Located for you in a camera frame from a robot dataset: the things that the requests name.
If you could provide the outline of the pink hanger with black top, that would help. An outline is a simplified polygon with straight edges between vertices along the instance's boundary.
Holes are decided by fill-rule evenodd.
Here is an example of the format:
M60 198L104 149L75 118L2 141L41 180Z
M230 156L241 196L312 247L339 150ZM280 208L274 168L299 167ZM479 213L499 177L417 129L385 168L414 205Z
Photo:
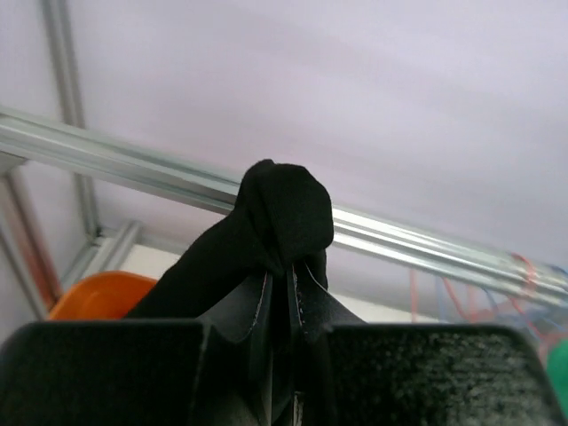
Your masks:
M554 347L567 340L567 287L560 287L560 304L545 304L537 298L542 288L538 267L517 253L511 257L522 265L524 284L521 296L510 298L509 302L545 359Z

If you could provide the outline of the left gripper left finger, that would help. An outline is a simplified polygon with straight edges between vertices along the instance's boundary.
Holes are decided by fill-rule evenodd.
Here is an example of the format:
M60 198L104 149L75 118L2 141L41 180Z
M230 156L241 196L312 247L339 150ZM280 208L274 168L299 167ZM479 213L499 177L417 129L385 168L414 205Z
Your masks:
M235 344L265 344L270 328L272 277L248 276L221 301L198 317Z

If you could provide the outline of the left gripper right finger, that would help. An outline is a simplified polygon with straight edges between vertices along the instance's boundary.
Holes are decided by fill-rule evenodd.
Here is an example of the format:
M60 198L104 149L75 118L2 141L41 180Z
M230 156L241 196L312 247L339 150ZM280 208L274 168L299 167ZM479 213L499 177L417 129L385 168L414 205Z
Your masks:
M315 280L306 263L287 270L287 293L293 344L314 343L325 329L336 324L365 323Z

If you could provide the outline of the black tank top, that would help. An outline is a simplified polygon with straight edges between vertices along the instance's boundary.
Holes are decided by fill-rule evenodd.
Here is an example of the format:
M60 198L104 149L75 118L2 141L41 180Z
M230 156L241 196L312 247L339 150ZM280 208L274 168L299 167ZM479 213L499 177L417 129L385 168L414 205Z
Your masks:
M245 173L231 213L205 231L126 316L197 318L250 274L279 278L302 261L326 288L333 238L327 189L303 166L262 160Z

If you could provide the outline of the blue wire hanger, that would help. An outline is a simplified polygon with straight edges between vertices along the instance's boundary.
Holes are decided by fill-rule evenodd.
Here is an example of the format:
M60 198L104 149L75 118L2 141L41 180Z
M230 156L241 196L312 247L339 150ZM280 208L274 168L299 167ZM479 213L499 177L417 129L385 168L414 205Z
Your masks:
M435 280L438 321L445 324L498 323L504 317L491 292L446 277Z

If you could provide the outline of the pink wire hanger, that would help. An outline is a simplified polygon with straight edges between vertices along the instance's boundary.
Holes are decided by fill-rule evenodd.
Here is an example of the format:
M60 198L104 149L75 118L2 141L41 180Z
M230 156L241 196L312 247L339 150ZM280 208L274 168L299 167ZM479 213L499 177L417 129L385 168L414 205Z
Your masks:
M419 313L419 292L418 292L418 275L417 271L410 269L408 273L409 278L409 295L410 295L410 318L413 323L419 321L421 314ZM450 299L454 305L454 309L458 316L470 322L473 319L474 314L474 298L472 289L467 289L466 301L463 302L457 295L454 285L446 277L437 277L435 281L435 289L437 296L437 307L438 307L438 318L436 322L438 323L451 323L454 322L450 319L446 312L446 297Z

